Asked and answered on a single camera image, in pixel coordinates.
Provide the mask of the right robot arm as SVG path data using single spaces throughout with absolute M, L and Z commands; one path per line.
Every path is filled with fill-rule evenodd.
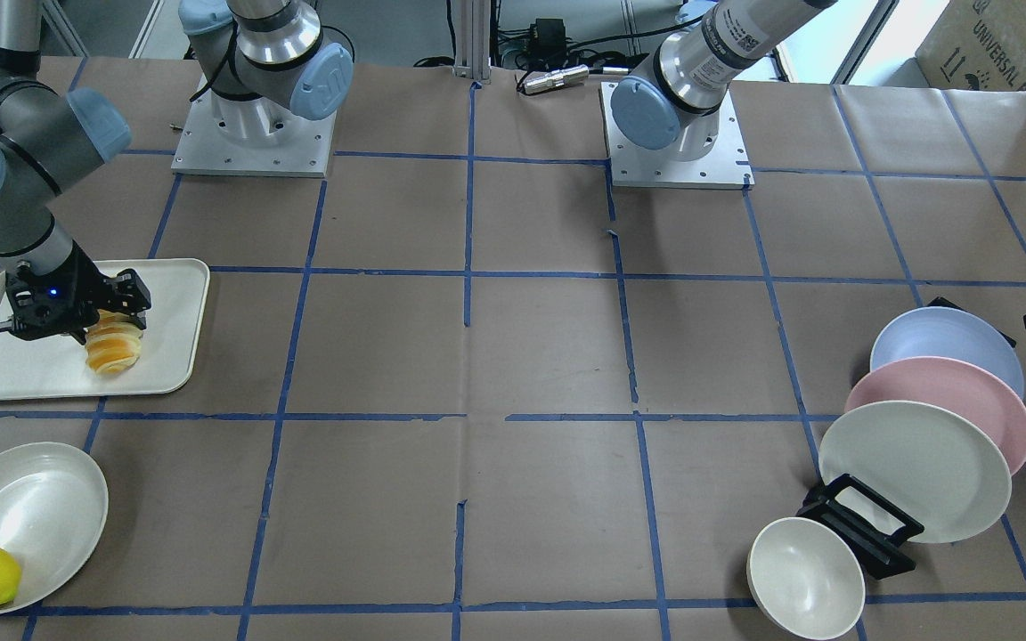
M 237 125 L 246 107 L 321 121 L 345 101 L 354 54 L 309 3 L 183 1 L 177 12 L 205 78 L 196 96 L 212 94 L 232 137 L 251 138 Z M 0 267 L 11 307 L 0 333 L 85 344 L 114 318 L 139 336 L 152 305 L 139 272 L 98 271 L 48 207 L 126 150 L 131 129 L 98 91 L 39 81 L 40 28 L 37 1 L 0 1 Z

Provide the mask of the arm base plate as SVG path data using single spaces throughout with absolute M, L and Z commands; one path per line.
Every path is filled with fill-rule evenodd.
M 725 94 L 718 112 L 681 130 L 667 149 L 643 149 L 624 137 L 611 110 L 616 82 L 601 86 L 604 138 L 616 187 L 742 190 L 754 186 L 736 97 Z
M 225 177 L 325 178 L 338 114 L 305 118 L 274 104 L 208 91 L 191 103 L 171 169 Z

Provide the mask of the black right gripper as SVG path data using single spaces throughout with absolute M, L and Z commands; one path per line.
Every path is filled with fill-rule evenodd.
M 17 339 L 65 334 L 78 344 L 84 344 L 86 329 L 98 323 L 98 310 L 126 317 L 145 331 L 146 312 L 153 305 L 139 272 L 125 269 L 107 276 L 77 245 L 52 272 L 37 275 L 28 266 L 8 272 L 5 301 L 11 305 L 9 333 Z

